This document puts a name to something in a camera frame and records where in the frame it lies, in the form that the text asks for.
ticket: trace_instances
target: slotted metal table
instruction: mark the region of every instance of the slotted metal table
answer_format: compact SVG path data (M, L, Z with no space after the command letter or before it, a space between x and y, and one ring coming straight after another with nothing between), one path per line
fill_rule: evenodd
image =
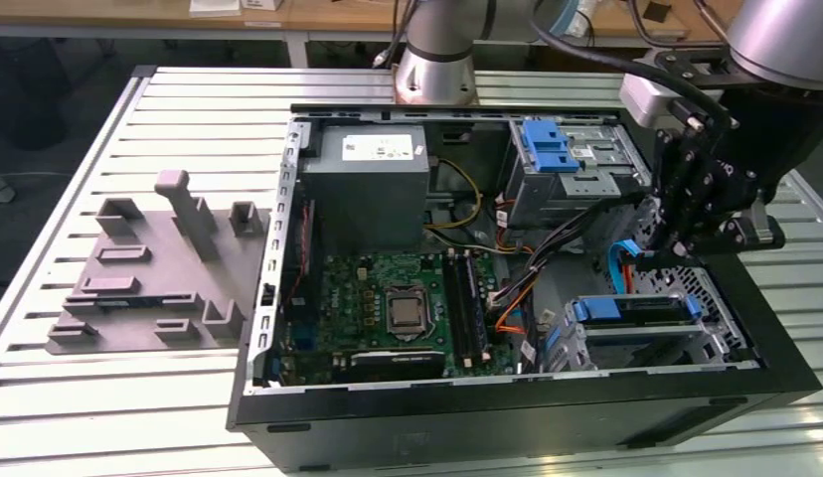
M56 322L107 197L166 209L160 169L211 208L271 207L291 103L389 103L390 75L146 69L131 78L0 302L0 476L281 475L225 429L235 350L51 356ZM478 73L486 105L621 107L616 75ZM796 173L768 210L788 245L743 261L823 383L823 204ZM823 475L823 392L674 448L375 469L342 475Z

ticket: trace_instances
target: floor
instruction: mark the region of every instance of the floor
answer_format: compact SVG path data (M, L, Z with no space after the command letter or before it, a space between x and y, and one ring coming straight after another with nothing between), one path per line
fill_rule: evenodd
M318 68L367 68L381 48L379 45L313 43L309 44L311 65ZM522 69L533 58L526 56L526 50L516 51L514 48L521 47L508 51L486 47L478 52L477 68ZM6 181L16 190L14 202L0 205L0 283L14 278L134 66L289 65L286 50L274 42L179 41L165 44L160 41L119 40L112 44L114 55L108 58L92 40L58 42L55 49L74 84L74 92L62 103L67 138L43 151L26 152L16 150L0 136L0 174L6 175ZM823 146L813 159L803 165L801 172L823 196Z

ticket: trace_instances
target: ram slot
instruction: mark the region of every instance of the ram slot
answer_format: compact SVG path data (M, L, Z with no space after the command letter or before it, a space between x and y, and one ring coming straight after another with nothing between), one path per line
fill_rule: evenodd
M473 365L472 333L468 320L468 310L462 299L462 270L457 256L445 256L442 260L444 286L448 296L448 316L450 317L450 335L453 337L453 352L456 363L465 368Z
M480 289L477 288L477 271L474 269L474 260L470 256L462 257L465 260L465 289L468 290L468 296L465 297L470 319L470 330L473 333L472 344L474 346L474 358L476 362L485 362L492 358L489 354L489 334L486 332L486 312L482 308L482 298L480 296Z

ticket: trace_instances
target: open computer tower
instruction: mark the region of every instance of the open computer tower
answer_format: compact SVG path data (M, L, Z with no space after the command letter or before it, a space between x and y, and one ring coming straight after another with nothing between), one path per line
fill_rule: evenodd
M820 390L733 255L610 258L621 111L298 106L286 141L229 414L282 470L673 445Z

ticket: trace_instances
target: cpu socket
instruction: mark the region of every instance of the cpu socket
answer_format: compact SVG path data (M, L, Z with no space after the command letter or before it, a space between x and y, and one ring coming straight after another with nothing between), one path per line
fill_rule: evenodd
M421 285L395 285L385 288L387 302L387 333L401 341L414 340L426 332L429 301L426 287Z

